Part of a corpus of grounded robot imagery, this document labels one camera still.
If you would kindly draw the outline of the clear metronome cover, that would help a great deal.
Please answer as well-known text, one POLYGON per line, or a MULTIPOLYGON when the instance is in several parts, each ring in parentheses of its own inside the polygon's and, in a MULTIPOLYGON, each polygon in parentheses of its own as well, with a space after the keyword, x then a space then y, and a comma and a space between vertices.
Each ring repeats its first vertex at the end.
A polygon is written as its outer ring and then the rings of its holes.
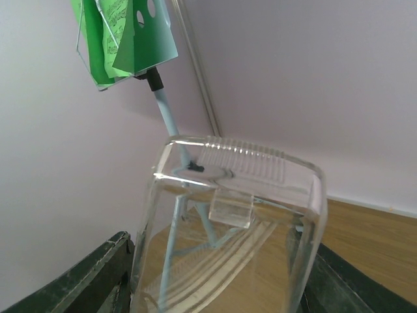
POLYGON ((173 136, 152 168, 132 312, 296 312, 328 216, 323 171, 274 148, 173 136))

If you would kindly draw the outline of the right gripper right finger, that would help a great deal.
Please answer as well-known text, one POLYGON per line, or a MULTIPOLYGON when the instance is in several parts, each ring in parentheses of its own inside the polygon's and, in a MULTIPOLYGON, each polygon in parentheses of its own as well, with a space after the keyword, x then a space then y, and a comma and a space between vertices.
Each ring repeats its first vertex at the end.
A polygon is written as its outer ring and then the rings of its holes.
POLYGON ((300 312, 416 312, 416 305, 371 279, 321 244, 300 312))

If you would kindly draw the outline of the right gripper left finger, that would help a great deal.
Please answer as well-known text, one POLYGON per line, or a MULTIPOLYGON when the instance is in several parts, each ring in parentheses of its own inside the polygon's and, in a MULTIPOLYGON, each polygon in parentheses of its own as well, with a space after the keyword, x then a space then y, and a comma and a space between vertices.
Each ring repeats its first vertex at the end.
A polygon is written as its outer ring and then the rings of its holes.
POLYGON ((129 312, 134 244, 120 231, 5 312, 129 312))

